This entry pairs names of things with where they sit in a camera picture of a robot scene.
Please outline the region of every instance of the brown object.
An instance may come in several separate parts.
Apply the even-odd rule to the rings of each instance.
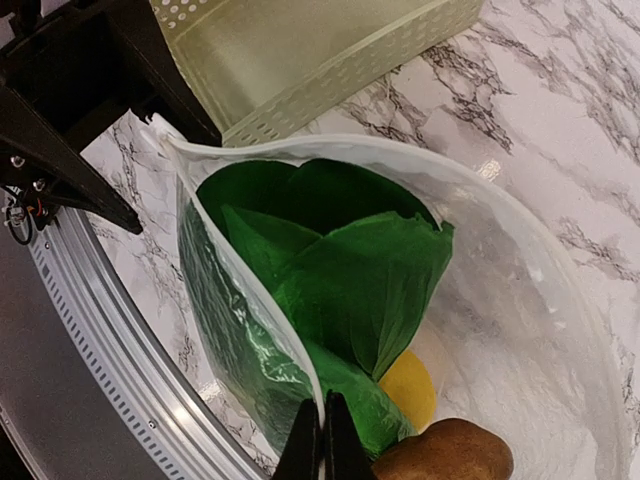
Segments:
[[[385,452],[373,473],[379,480],[508,480],[513,454],[497,435],[452,418]]]

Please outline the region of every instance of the beige basket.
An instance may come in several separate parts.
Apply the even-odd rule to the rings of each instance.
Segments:
[[[285,137],[473,24],[482,0],[151,0],[228,146]]]

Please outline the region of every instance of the green cloth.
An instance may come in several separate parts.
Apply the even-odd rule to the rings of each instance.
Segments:
[[[420,325],[453,227],[394,182],[324,159],[231,164],[198,197],[300,335],[323,390],[345,395],[370,456],[415,433],[377,382]]]

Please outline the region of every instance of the translucent bag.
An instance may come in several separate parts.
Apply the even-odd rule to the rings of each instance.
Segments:
[[[275,358],[291,359],[273,376],[305,376],[291,386],[291,398],[313,395],[324,413],[318,376],[300,339],[195,194],[229,162],[329,158],[363,165],[455,224],[453,259],[410,346],[439,388],[436,420],[465,418],[504,438],[514,452],[515,480],[626,479],[631,440],[602,321],[580,291],[567,253],[504,191],[439,155],[383,139],[326,135],[233,150],[189,144],[158,117],[151,130],[192,202],[184,214],[199,215],[198,228],[211,240],[192,246],[201,250],[193,261],[215,270],[228,292],[206,308],[234,315],[244,333],[256,332],[260,341],[269,336]],[[209,358],[224,383],[229,372],[220,357],[233,352],[242,362],[242,347],[215,346],[221,333],[215,324],[201,333],[205,345],[214,345]],[[240,400],[260,428],[291,424],[297,406],[264,402],[259,392],[268,385],[255,391],[255,398]]]

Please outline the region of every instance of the yellow object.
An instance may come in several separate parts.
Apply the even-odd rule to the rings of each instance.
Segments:
[[[406,350],[400,355],[379,385],[418,432],[429,425],[436,411],[436,390],[431,375],[413,352]]]

